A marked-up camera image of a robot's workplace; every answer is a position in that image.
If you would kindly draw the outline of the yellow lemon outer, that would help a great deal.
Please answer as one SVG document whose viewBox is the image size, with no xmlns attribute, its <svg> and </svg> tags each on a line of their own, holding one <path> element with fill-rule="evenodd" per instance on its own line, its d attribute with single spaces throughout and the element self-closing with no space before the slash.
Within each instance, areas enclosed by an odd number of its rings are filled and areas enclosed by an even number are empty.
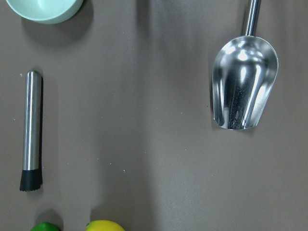
<svg viewBox="0 0 308 231">
<path fill-rule="evenodd" d="M 95 220 L 86 226 L 86 231 L 125 231 L 125 229 L 114 221 Z"/>
</svg>

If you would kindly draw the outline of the metal ice scoop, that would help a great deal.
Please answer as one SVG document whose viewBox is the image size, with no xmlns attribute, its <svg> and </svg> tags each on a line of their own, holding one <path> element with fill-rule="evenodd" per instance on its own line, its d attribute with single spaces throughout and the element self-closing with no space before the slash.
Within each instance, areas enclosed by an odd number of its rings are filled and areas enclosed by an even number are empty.
<svg viewBox="0 0 308 231">
<path fill-rule="evenodd" d="M 256 36 L 260 5 L 259 0 L 249 2 L 243 35 L 226 43 L 214 60 L 214 120 L 224 129 L 258 125 L 278 73 L 275 49 Z"/>
</svg>

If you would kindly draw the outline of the mint green bowl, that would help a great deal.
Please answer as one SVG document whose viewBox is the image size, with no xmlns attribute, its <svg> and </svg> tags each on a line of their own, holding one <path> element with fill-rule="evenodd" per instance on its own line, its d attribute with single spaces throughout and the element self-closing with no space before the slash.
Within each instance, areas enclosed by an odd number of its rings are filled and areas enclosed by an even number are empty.
<svg viewBox="0 0 308 231">
<path fill-rule="evenodd" d="M 19 16 L 41 24 L 57 24 L 74 16 L 82 0 L 8 0 L 7 4 Z"/>
</svg>

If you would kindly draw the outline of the green lime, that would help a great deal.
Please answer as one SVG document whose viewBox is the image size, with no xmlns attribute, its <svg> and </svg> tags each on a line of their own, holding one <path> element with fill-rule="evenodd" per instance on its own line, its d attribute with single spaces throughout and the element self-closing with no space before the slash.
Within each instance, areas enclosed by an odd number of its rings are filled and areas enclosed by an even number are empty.
<svg viewBox="0 0 308 231">
<path fill-rule="evenodd" d="M 34 226 L 30 231 L 60 231 L 60 229 L 52 223 L 42 222 Z"/>
</svg>

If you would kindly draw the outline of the steel muddler black tip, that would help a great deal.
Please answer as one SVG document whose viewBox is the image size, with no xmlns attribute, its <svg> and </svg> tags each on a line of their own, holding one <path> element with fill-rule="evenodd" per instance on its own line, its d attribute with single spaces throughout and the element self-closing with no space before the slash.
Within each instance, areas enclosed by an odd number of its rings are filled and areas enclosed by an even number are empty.
<svg viewBox="0 0 308 231">
<path fill-rule="evenodd" d="M 30 70 L 26 74 L 25 119 L 23 168 L 20 191 L 40 189 L 42 178 L 42 118 L 43 118 L 43 77 Z"/>
</svg>

